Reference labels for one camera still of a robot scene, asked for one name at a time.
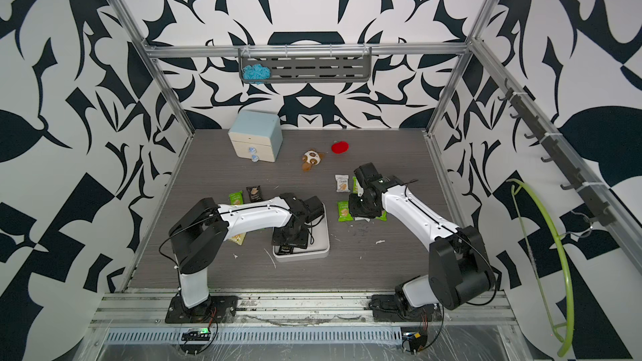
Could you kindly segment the white storage box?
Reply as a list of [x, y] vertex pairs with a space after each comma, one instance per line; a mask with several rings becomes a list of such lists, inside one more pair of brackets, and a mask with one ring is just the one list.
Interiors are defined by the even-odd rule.
[[330, 240], [325, 211], [326, 208], [324, 208], [322, 215], [314, 219], [311, 225], [307, 227], [308, 244], [306, 248], [294, 247], [293, 254], [278, 256], [277, 251], [280, 246], [272, 247], [272, 255], [277, 262], [300, 262], [321, 259], [329, 255]]

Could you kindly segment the pale yellow cookie packet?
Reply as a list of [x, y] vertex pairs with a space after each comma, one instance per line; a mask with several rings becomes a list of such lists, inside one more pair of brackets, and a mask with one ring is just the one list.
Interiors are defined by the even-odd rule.
[[235, 235], [229, 239], [230, 242], [234, 242], [235, 244], [242, 246], [246, 238], [246, 233], [242, 233], [239, 235]]

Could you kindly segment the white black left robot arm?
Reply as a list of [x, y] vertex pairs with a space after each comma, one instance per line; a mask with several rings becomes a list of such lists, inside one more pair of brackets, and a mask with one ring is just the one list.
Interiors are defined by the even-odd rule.
[[167, 238], [183, 306], [193, 309], [209, 300], [207, 268], [226, 240], [271, 228], [275, 247], [306, 249], [324, 216], [324, 204], [318, 197], [302, 200], [293, 193], [245, 205], [218, 205], [211, 197], [200, 200], [172, 227]]

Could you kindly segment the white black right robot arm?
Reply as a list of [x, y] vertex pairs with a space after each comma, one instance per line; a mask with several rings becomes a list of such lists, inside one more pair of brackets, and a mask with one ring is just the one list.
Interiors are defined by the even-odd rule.
[[454, 310], [487, 291], [498, 290], [478, 229], [459, 227], [446, 220], [412, 193], [408, 182], [394, 175], [381, 175], [371, 163], [355, 169], [354, 176], [362, 192], [349, 196], [349, 214], [364, 218], [384, 213], [393, 216], [429, 253], [428, 273], [396, 289], [399, 309], [440, 304]]

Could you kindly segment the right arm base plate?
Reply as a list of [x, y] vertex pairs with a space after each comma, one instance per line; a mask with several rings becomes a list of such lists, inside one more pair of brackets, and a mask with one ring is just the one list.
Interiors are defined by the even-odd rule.
[[369, 302], [368, 309], [372, 312], [376, 322], [433, 322], [441, 320], [442, 317], [439, 304], [427, 304], [420, 308], [413, 308], [406, 300], [397, 294], [373, 295]]

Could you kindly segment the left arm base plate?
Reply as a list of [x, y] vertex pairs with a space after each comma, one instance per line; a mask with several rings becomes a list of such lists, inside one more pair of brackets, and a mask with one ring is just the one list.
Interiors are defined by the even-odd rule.
[[202, 304], [189, 309], [177, 294], [170, 302], [165, 317], [166, 324], [205, 324], [211, 317], [216, 323], [225, 323], [236, 316], [237, 296], [210, 296]]

